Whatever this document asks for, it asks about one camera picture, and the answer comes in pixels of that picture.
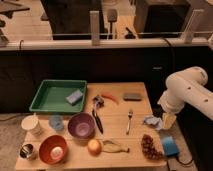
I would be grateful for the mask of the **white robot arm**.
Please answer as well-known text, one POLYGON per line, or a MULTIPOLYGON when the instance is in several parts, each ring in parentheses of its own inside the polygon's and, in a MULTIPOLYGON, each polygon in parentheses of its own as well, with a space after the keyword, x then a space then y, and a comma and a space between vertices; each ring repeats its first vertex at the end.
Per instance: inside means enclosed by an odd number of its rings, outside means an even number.
POLYGON ((164 130, 173 126, 176 114, 186 103, 213 121, 213 92, 205 88, 207 82, 207 72, 198 66, 175 72, 166 78, 166 90, 157 102, 163 109, 164 130))

